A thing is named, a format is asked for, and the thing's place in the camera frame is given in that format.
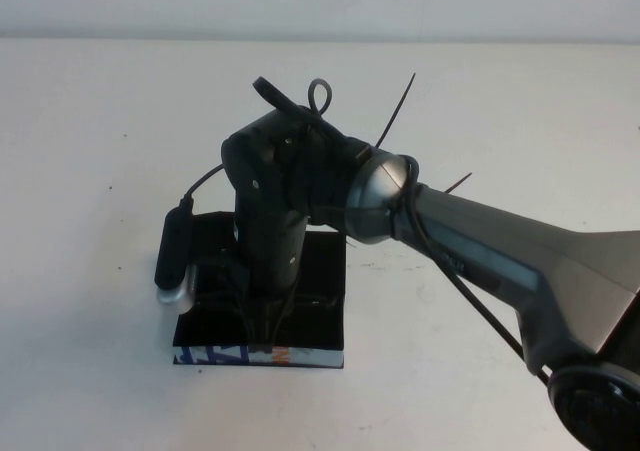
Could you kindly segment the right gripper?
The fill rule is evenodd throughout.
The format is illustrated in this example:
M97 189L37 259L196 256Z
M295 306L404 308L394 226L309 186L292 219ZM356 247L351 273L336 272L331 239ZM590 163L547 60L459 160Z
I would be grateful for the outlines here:
M223 274L225 291L220 292L218 306L241 318L248 347L259 343L262 351L272 351L282 318L295 309L301 276L298 273L293 283L283 290L273 290L255 287L249 271ZM258 320L258 339L255 320Z

